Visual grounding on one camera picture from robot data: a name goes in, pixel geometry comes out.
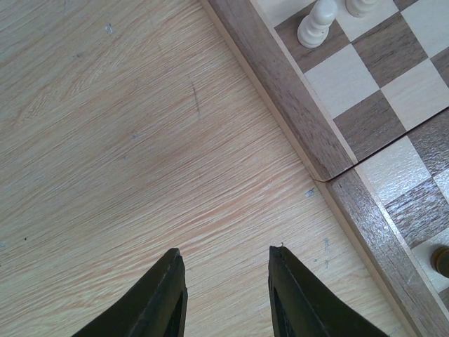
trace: white chess piece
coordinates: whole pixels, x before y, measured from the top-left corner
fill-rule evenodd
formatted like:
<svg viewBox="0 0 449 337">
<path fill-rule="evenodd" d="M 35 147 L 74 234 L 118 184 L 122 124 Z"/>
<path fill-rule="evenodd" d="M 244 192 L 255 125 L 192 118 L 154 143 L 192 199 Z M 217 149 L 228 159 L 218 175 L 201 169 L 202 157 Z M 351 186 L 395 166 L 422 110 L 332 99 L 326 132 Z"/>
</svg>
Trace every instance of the white chess piece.
<svg viewBox="0 0 449 337">
<path fill-rule="evenodd" d="M 335 0 L 318 0 L 310 14 L 302 19 L 297 29 L 297 39 L 306 48 L 315 48 L 324 42 L 329 27 L 337 17 Z"/>
<path fill-rule="evenodd" d="M 356 18 L 367 16 L 379 4 L 379 0 L 346 0 L 346 9 Z"/>
</svg>

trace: chessboard square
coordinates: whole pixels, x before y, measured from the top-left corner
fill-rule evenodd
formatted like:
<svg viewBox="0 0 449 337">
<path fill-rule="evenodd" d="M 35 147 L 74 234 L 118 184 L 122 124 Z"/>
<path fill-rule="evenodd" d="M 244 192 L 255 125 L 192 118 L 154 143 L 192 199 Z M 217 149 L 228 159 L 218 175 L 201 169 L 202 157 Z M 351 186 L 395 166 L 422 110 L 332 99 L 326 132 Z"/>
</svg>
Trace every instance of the chessboard square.
<svg viewBox="0 0 449 337">
<path fill-rule="evenodd" d="M 293 13 L 306 8 L 315 0 L 257 0 L 273 27 L 287 20 Z"/>
<path fill-rule="evenodd" d="M 449 204 L 429 178 L 385 207 L 410 248 L 449 228 Z"/>
<path fill-rule="evenodd" d="M 441 193 L 443 193 L 446 201 L 449 202 L 449 169 L 434 176 L 435 183 L 438 185 Z"/>
<path fill-rule="evenodd" d="M 435 290 L 439 293 L 449 288 L 449 279 L 437 272 L 431 265 L 432 253 L 439 247 L 448 244 L 449 229 L 439 232 L 434 237 L 412 249 L 418 263 L 426 273 Z"/>
<path fill-rule="evenodd" d="M 305 75 L 332 119 L 379 90 L 351 44 Z"/>
<path fill-rule="evenodd" d="M 353 45 L 381 88 L 427 58 L 400 13 L 357 38 Z"/>
<path fill-rule="evenodd" d="M 382 88 L 406 130 L 449 106 L 449 88 L 430 59 Z"/>
<path fill-rule="evenodd" d="M 398 11 L 393 0 L 383 0 L 370 15 L 364 18 L 355 18 L 346 9 L 345 0 L 337 0 L 336 2 L 339 8 L 337 21 L 350 41 L 355 40 Z"/>
<path fill-rule="evenodd" d="M 383 204 L 388 204 L 431 177 L 407 136 L 359 166 Z"/>
<path fill-rule="evenodd" d="M 430 58 L 449 47 L 448 0 L 419 0 L 402 16 Z"/>
<path fill-rule="evenodd" d="M 394 0 L 394 3 L 398 6 L 400 11 L 403 11 L 407 7 L 413 5 L 416 1 L 418 0 Z"/>
<path fill-rule="evenodd" d="M 436 54 L 431 61 L 446 83 L 446 86 L 449 86 L 449 47 Z"/>
<path fill-rule="evenodd" d="M 408 137 L 434 177 L 449 169 L 449 108 L 409 132 Z"/>
<path fill-rule="evenodd" d="M 314 4 L 310 4 L 276 27 L 282 42 L 286 45 L 302 72 L 308 72 L 311 68 L 349 44 L 348 38 L 337 21 L 334 21 L 329 27 L 328 37 L 318 48 L 306 48 L 299 43 L 297 40 L 297 28 L 302 19 L 309 15 L 313 6 Z"/>
<path fill-rule="evenodd" d="M 334 122 L 359 161 L 406 132 L 380 90 L 343 112 Z"/>
</svg>

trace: light wooden table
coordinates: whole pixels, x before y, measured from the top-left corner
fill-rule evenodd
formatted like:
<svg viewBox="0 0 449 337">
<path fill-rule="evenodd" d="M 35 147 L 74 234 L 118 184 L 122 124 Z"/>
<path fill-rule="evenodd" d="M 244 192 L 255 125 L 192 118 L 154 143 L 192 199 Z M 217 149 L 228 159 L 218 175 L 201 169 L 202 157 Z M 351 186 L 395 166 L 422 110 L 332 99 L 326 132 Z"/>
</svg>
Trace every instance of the light wooden table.
<svg viewBox="0 0 449 337">
<path fill-rule="evenodd" d="M 405 333 L 194 0 L 0 4 L 0 335 L 69 336 L 165 250 L 186 336 L 272 336 L 268 247 Z"/>
</svg>

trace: chess piece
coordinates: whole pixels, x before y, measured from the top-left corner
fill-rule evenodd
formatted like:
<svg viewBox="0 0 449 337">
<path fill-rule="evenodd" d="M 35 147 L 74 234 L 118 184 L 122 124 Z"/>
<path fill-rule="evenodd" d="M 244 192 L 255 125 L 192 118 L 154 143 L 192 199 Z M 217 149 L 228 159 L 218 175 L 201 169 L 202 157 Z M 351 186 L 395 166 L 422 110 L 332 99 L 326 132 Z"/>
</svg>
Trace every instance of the chess piece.
<svg viewBox="0 0 449 337">
<path fill-rule="evenodd" d="M 322 44 L 329 34 L 329 26 L 337 17 L 337 12 L 335 0 L 318 0 L 297 29 L 299 42 L 306 48 L 315 48 Z"/>
<path fill-rule="evenodd" d="M 434 251 L 431 257 L 432 267 L 449 278 L 449 247 L 440 247 Z"/>
<path fill-rule="evenodd" d="M 379 0 L 346 0 L 346 9 L 356 18 L 363 18 L 377 7 Z"/>
</svg>

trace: chessboard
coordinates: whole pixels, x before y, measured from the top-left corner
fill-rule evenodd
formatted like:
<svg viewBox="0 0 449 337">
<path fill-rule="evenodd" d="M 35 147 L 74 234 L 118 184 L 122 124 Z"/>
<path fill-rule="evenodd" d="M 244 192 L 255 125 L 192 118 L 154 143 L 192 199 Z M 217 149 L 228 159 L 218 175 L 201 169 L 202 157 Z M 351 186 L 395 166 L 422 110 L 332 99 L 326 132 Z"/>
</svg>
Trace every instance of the chessboard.
<svg viewBox="0 0 449 337">
<path fill-rule="evenodd" d="M 449 245 L 449 1 L 360 19 L 335 0 L 313 49 L 296 35 L 312 0 L 200 1 L 410 334 L 449 336 L 428 259 Z"/>
<path fill-rule="evenodd" d="M 299 44 L 296 33 L 314 3 L 285 2 L 310 3 L 275 29 L 357 161 L 449 106 L 448 0 L 381 0 L 362 19 L 337 0 L 317 48 Z"/>
</svg>

